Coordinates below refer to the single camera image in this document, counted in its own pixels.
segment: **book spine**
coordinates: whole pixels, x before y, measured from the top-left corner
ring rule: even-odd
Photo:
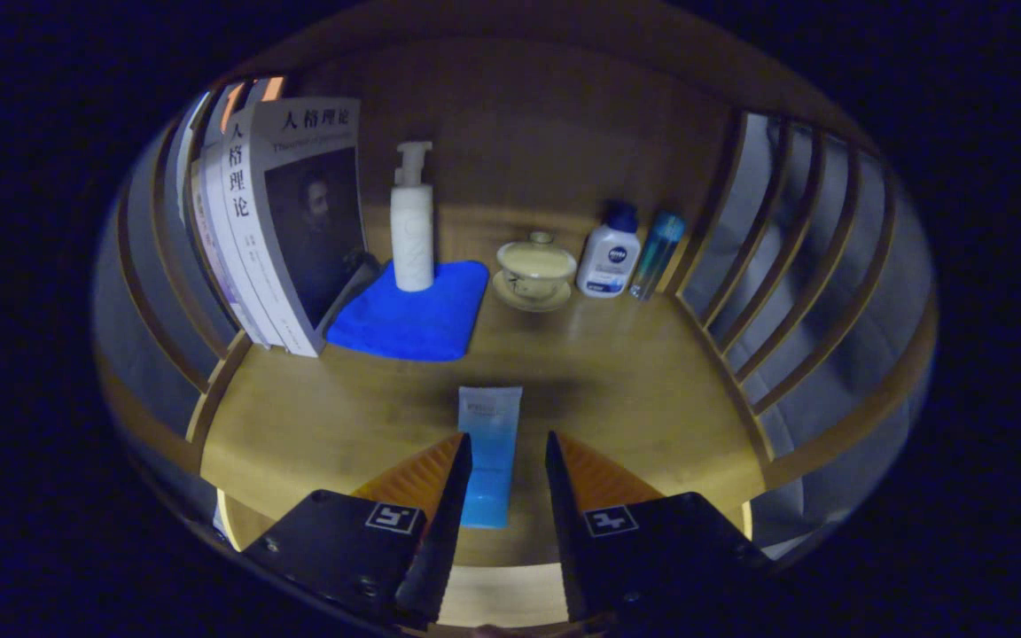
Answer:
[[[206,201],[206,189],[203,185],[203,162],[195,160],[191,162],[191,212],[193,212],[191,217],[194,218],[193,226],[195,226],[198,241],[203,246],[207,265],[210,266],[211,276],[218,284],[218,290],[223,293],[223,298],[231,307],[231,312],[238,321],[239,326],[243,328],[247,336],[250,336],[252,342],[269,348],[271,344],[266,342],[265,335],[255,327],[254,318],[243,307],[243,304],[239,303],[239,291],[236,290],[235,283],[231,281],[226,267],[224,267],[223,254],[220,253],[218,242],[215,241],[214,231],[211,229],[211,219],[207,215],[204,205]]]
[[[232,235],[243,259],[247,278],[254,286],[259,302],[266,309],[275,330],[279,332],[288,352],[303,356],[318,356],[318,351],[303,327],[294,315],[294,307],[287,298],[287,291],[279,283],[273,266],[271,250],[263,236],[260,215],[271,214],[268,202],[254,197],[251,163],[251,125],[254,109],[234,114],[227,121],[226,154],[222,162],[224,189],[231,211]]]
[[[275,325],[268,315],[266,309],[260,303],[254,286],[246,275],[246,267],[243,263],[242,255],[236,246],[234,234],[231,227],[231,200],[224,189],[223,171],[220,165],[224,163],[224,143],[220,143],[211,150],[209,161],[204,164],[203,177],[207,193],[207,209],[210,211],[209,219],[213,230],[215,243],[218,244],[218,255],[223,259],[223,266],[227,272],[227,278],[232,282],[232,290],[238,295],[238,302],[244,315],[248,316],[247,322],[255,328],[255,335],[251,335],[254,340],[258,336],[260,342],[268,345],[284,345],[283,339],[276,330]]]

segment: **black background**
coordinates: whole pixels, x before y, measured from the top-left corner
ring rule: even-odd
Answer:
[[[0,5],[0,635],[350,635],[158,504],[86,338],[102,211],[141,146],[216,73],[339,7],[261,4]],[[1021,635],[1021,3],[693,8],[862,122],[939,269],[915,435],[765,615],[781,635]]]

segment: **saucer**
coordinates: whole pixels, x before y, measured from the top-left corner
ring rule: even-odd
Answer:
[[[495,294],[498,294],[499,299],[505,301],[507,305],[519,308],[519,310],[526,310],[527,312],[549,312],[556,310],[556,308],[562,307],[562,304],[570,301],[570,295],[572,294],[570,282],[562,282],[558,285],[558,290],[545,299],[524,298],[524,296],[516,295],[510,290],[510,287],[507,286],[506,276],[503,275],[502,271],[495,273],[494,278],[491,279],[491,286],[494,286]]]

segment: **blue cap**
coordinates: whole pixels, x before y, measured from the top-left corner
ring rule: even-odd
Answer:
[[[684,236],[684,220],[678,214],[668,210],[660,210],[652,224],[652,233],[669,242],[678,242]]]
[[[640,226],[636,220],[636,206],[624,199],[609,202],[609,214],[604,215],[604,223],[609,229],[622,233],[635,233],[636,227]]]

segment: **wooden shelf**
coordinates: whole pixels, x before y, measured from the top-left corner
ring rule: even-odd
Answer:
[[[571,433],[665,494],[694,490],[742,525],[763,492],[753,421],[676,299],[576,293],[531,314],[487,295],[469,354],[420,363],[329,345],[320,359],[252,347],[215,412],[201,474],[272,519],[311,490],[352,492],[456,429],[457,388],[524,388],[509,525],[461,529],[456,565],[558,560],[543,451]]]

